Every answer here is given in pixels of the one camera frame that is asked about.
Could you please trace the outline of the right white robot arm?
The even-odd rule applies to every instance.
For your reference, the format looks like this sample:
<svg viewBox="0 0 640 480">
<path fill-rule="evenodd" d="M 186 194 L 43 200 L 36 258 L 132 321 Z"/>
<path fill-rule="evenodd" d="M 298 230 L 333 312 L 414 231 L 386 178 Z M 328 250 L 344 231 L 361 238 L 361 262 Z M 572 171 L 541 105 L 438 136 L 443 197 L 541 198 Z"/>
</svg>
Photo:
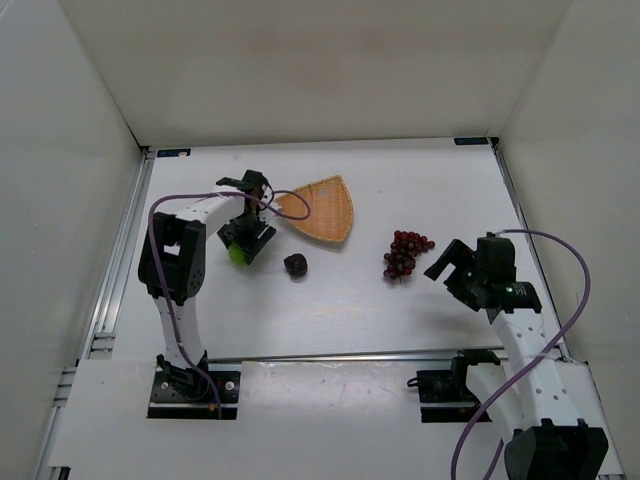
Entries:
<svg viewBox="0 0 640 480">
<path fill-rule="evenodd" d="M 551 350 L 564 336 L 548 337 L 542 303 L 532 283 L 517 278 L 516 251 L 505 232 L 489 233 L 469 247 L 454 239 L 425 271 L 436 280 L 453 268 L 444 284 L 452 296 L 486 313 L 509 364 L 488 357 L 470 360 L 464 386 L 480 406 L 463 429 L 450 474 L 466 438 L 483 415 L 500 428 L 495 454 L 510 479 L 595 479 L 609 450 L 603 428 L 591 426 L 572 401 Z"/>
</svg>

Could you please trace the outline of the dark purple fake fruit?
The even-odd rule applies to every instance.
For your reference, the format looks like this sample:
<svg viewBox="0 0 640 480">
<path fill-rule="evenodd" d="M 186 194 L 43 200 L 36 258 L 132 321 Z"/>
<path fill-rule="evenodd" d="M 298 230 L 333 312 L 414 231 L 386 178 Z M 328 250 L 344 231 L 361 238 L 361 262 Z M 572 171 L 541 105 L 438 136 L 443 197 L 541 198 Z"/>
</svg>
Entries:
<svg viewBox="0 0 640 480">
<path fill-rule="evenodd" d="M 308 262 L 301 253 L 289 255 L 283 260 L 284 268 L 291 278 L 304 277 L 308 272 Z"/>
</svg>

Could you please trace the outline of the red fake grape bunch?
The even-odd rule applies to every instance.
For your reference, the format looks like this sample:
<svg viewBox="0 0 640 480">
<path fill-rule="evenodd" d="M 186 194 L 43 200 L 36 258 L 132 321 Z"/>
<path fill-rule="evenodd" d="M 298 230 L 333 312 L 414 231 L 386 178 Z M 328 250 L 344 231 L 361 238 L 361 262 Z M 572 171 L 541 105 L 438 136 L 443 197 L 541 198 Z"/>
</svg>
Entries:
<svg viewBox="0 0 640 480">
<path fill-rule="evenodd" d="M 416 269 L 417 258 L 433 250 L 436 242 L 416 231 L 395 230 L 388 251 L 383 255 L 383 278 L 401 282 Z"/>
</svg>

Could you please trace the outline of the green fake apple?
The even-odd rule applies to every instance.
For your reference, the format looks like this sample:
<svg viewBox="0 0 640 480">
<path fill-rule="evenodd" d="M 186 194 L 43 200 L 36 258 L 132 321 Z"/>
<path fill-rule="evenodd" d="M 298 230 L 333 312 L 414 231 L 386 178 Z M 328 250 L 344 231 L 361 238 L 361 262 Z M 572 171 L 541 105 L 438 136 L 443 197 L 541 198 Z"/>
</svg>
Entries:
<svg viewBox="0 0 640 480">
<path fill-rule="evenodd" d="M 250 264 L 248 253 L 236 243 L 231 243 L 228 247 L 228 256 L 230 260 L 239 266 Z"/>
</svg>

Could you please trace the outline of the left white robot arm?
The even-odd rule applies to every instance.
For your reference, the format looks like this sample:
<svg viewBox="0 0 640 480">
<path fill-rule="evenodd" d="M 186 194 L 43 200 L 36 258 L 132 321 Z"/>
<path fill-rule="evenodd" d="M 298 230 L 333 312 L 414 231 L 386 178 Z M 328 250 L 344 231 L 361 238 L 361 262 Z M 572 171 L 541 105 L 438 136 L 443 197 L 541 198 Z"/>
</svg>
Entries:
<svg viewBox="0 0 640 480">
<path fill-rule="evenodd" d="M 210 410 L 221 400 L 208 370 L 195 301 L 205 279 L 207 240 L 221 233 L 225 247 L 239 249 L 251 262 L 275 234 L 262 216 L 270 209 L 262 187 L 166 195 L 149 208 L 138 278 L 161 318 L 165 353 L 158 364 L 173 388 L 189 401 L 208 401 Z"/>
</svg>

